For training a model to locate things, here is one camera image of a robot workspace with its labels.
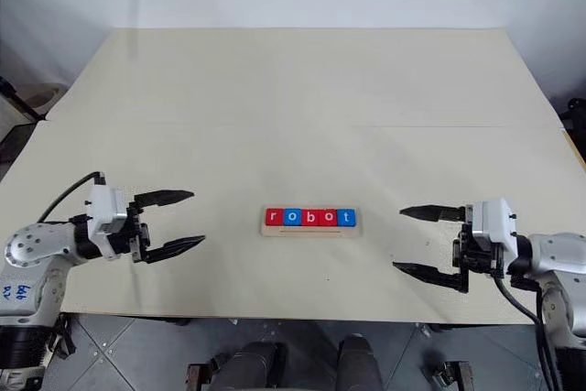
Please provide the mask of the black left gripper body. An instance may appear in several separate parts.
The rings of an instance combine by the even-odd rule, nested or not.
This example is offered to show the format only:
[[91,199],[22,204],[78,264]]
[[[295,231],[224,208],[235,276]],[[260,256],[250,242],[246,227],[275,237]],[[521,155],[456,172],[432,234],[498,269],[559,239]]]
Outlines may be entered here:
[[143,209],[135,202],[129,203],[126,219],[120,230],[109,235],[109,243],[114,252],[129,254],[134,263],[149,262],[148,247],[150,236],[148,227],[141,221]]

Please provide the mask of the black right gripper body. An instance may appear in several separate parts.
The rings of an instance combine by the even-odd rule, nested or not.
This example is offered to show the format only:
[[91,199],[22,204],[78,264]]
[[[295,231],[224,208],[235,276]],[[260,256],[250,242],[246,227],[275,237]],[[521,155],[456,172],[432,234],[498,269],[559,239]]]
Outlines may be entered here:
[[452,265],[462,273],[472,271],[490,277],[504,276],[503,247],[483,237],[475,238],[472,225],[464,223],[452,242]]

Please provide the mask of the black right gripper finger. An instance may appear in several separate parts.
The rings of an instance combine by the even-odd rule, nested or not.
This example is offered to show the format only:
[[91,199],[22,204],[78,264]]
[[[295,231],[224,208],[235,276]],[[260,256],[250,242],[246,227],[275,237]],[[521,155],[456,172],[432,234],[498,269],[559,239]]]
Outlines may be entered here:
[[425,222],[465,222],[466,208],[442,205],[419,205],[399,211],[401,215]]
[[467,269],[460,269],[457,273],[449,274],[440,272],[434,266],[416,263],[394,262],[393,267],[430,285],[451,288],[464,294],[469,292],[469,271]]

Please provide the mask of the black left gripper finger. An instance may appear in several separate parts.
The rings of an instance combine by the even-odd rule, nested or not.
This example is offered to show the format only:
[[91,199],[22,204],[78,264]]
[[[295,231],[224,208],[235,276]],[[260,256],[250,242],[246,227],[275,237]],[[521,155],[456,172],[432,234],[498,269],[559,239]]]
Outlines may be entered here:
[[154,264],[179,256],[203,242],[205,238],[205,235],[183,237],[167,242],[161,247],[153,250],[148,250],[146,247],[142,246],[140,248],[139,261],[147,264]]
[[134,196],[137,207],[167,206],[192,198],[194,193],[188,190],[155,190]]

